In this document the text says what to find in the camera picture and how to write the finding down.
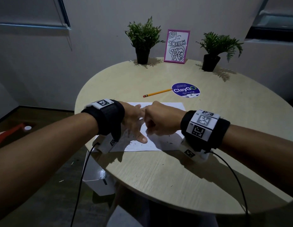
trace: left hand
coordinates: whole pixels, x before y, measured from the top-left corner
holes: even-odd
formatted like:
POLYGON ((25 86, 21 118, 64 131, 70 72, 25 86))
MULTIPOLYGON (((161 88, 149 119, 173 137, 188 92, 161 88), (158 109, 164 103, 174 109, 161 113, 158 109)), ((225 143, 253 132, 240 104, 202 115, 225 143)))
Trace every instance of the left hand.
POLYGON ((144 118, 144 112, 141 109, 141 105, 136 106, 130 105, 128 103, 119 101, 125 110, 124 119, 122 124, 128 128, 135 135, 137 141, 141 143, 147 143, 147 138, 140 132, 140 127, 138 121, 140 118, 144 118))

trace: table top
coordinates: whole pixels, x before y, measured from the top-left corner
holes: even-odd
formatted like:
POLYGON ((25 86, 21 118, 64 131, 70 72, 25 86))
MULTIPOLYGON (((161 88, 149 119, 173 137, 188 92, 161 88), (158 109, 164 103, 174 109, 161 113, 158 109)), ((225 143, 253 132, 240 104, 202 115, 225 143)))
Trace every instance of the table top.
MULTIPOLYGON (((203 109, 220 114, 232 124, 255 129, 293 141, 293 108, 280 96, 256 81, 216 67, 204 72, 201 62, 185 64, 149 58, 147 65, 125 61, 102 70, 81 89, 75 113, 98 99, 124 102, 182 102, 186 110, 203 109), (175 83, 193 84, 200 90, 195 98, 172 91, 143 98, 145 94, 169 89, 175 83)), ((86 147, 91 149, 90 140, 86 147)), ((215 150, 235 170, 251 213, 285 206, 293 201, 269 182, 233 159, 215 150)), ((129 189, 153 201, 188 212, 243 214, 243 197, 230 169, 216 156, 203 164, 193 163, 179 151, 112 152, 91 155, 102 168, 129 189)))

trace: pink picture frame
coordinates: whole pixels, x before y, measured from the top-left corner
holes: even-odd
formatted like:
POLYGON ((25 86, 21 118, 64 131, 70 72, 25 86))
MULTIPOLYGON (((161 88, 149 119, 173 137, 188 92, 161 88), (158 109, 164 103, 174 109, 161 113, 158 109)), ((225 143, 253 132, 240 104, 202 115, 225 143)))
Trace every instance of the pink picture frame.
POLYGON ((190 30, 168 29, 164 62, 184 64, 189 44, 190 30))

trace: wire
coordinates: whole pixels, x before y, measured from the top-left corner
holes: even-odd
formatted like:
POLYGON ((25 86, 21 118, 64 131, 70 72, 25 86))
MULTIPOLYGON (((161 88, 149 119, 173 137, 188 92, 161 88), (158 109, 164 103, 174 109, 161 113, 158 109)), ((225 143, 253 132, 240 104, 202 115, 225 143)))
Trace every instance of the wire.
POLYGON ((76 205, 75 205, 75 209, 74 209, 74 213, 73 213, 73 217, 72 217, 72 221, 71 221, 71 227, 73 226, 73 222, 74 222, 74 218, 75 218, 75 214, 76 214, 76 210, 77 210, 77 206, 78 206, 78 202, 79 202, 79 197, 80 197, 80 191, 81 191, 81 185, 82 185, 82 179, 84 178, 84 172, 86 170, 86 167, 87 167, 87 163, 88 163, 88 160, 89 160, 89 157, 91 155, 91 152, 93 150, 93 148, 96 146, 96 144, 98 143, 95 143, 93 145, 93 147, 91 148, 89 154, 88 154, 88 157, 87 157, 87 160, 86 162, 84 163, 84 170, 82 171, 82 175, 81 175, 81 179, 80 179, 80 183, 79 183, 79 189, 78 189, 78 195, 77 195, 77 201, 76 201, 76 205))
POLYGON ((214 154, 214 155, 216 155, 216 156, 218 156, 222 161, 224 161, 224 163, 231 169, 231 171, 233 172, 233 174, 234 174, 234 176, 235 176, 235 178, 237 179, 237 182, 238 182, 238 184, 239 184, 239 186, 240 186, 240 189, 241 189, 241 192, 242 192, 242 196, 243 196, 243 200, 244 200, 244 205, 245 205, 245 215, 246 215, 246 220, 247 220, 247 226, 249 225, 249 216, 248 216, 248 209, 247 209, 247 202, 246 202, 246 199, 245 199, 245 195, 244 195, 244 192, 243 192, 243 188, 242 188, 242 186, 241 186, 241 183, 240 183, 240 181, 239 181, 239 179, 238 179, 238 177, 237 177, 237 175, 235 174, 235 172, 233 171, 233 169, 230 167, 230 165, 228 165, 228 163, 222 158, 222 157, 220 157, 218 154, 216 154, 215 152, 212 152, 212 151, 209 151, 210 153, 212 153, 212 154, 214 154))

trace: potted plant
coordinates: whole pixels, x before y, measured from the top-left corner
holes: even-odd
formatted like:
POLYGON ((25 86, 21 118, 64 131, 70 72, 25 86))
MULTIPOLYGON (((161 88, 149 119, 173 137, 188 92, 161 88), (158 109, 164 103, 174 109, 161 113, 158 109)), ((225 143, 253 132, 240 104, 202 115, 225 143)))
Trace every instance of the potted plant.
POLYGON ((203 42, 197 42, 201 45, 200 48, 205 48, 208 54, 204 55, 202 70, 206 72, 212 72, 219 62, 220 58, 218 55, 223 52, 227 52, 227 61, 235 54, 235 48, 239 50, 239 57, 243 51, 242 44, 236 38, 231 39, 229 35, 217 35, 213 32, 205 33, 203 42))
POLYGON ((129 31, 125 31, 126 35, 131 40, 131 45, 136 49, 137 63, 147 64, 150 49, 160 41, 160 26, 153 26, 152 17, 147 20, 147 23, 142 25, 135 22, 129 23, 129 31))

